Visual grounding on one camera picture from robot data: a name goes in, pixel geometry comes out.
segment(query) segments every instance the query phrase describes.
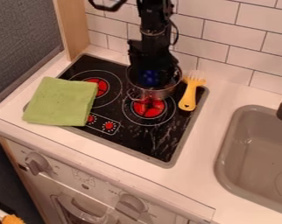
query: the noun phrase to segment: green cloth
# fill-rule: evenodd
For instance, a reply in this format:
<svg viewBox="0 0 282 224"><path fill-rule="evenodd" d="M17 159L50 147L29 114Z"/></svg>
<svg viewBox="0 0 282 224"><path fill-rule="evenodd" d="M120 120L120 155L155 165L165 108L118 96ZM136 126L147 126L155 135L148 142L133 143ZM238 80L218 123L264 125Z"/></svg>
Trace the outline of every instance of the green cloth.
<svg viewBox="0 0 282 224"><path fill-rule="evenodd" d="M23 120L59 126L84 126L97 93L97 83L45 77Z"/></svg>

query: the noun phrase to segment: metal pot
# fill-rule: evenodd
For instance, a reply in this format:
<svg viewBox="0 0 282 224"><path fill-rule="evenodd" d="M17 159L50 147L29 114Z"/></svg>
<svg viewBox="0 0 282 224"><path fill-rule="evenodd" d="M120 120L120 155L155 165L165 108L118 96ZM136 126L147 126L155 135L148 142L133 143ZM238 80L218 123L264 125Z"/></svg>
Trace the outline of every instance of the metal pot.
<svg viewBox="0 0 282 224"><path fill-rule="evenodd" d="M160 88L140 87L137 83L134 83L134 79L132 78L133 73L131 73L130 71L131 66L129 66L126 70L126 78L129 83L127 95L133 101L140 101L147 98L154 100L164 100L174 91L174 89L179 85L182 80L182 72L177 66L171 81L166 86Z"/></svg>

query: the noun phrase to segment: wooden edge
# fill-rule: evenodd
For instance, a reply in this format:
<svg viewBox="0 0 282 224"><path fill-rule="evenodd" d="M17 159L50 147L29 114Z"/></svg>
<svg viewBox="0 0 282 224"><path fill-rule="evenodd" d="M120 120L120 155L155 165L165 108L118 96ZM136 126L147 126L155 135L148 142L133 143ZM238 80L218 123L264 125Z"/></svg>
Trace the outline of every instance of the wooden edge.
<svg viewBox="0 0 282 224"><path fill-rule="evenodd" d="M84 0L53 0L60 33L69 60L88 46L88 26Z"/></svg>
<svg viewBox="0 0 282 224"><path fill-rule="evenodd" d="M16 173L18 174L21 182L23 183L23 185L25 186L25 189L27 190L27 192L29 193L33 203L35 204L36 208L38 209L43 221L46 224L51 224L49 222L49 220L46 218L46 215L43 213L43 210L41 209L41 205L39 204L39 202L35 199L35 194L32 190L32 188L30 187L30 184L28 183L28 181L26 180L25 176L23 175L23 173L19 170L18 168L18 162L16 161L16 159L14 158L11 149L8 145L8 143L6 142L6 139L2 136L0 136L0 144L2 145L5 154L7 155L8 159L10 160L10 162L12 163L12 166L14 168L14 170L16 171Z"/></svg>

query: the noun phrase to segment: gray sink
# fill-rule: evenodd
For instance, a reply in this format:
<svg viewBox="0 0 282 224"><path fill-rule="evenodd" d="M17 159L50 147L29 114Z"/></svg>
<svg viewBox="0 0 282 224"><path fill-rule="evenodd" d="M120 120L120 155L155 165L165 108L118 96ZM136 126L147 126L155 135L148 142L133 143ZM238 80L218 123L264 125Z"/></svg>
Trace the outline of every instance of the gray sink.
<svg viewBox="0 0 282 224"><path fill-rule="evenodd" d="M282 213L282 121L275 114L260 106L235 112L215 175L231 193Z"/></svg>

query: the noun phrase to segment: white countertop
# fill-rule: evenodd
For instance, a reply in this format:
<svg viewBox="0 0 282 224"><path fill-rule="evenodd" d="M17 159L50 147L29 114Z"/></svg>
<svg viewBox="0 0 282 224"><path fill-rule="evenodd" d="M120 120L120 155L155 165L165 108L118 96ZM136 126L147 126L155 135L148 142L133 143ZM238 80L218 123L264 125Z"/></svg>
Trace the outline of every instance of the white countertop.
<svg viewBox="0 0 282 224"><path fill-rule="evenodd" d="M90 46L86 53L128 64L126 56L107 49ZM207 74L209 96L205 105L177 164L164 169L67 130L21 120L23 107L41 79L58 76L69 64L66 56L59 54L0 104L1 135L53 157L70 160L86 171L98 172L180 213L200 215L220 224L282 224L282 213L226 191L217 182L213 170L235 110L249 104L276 109L282 95L216 80Z"/></svg>

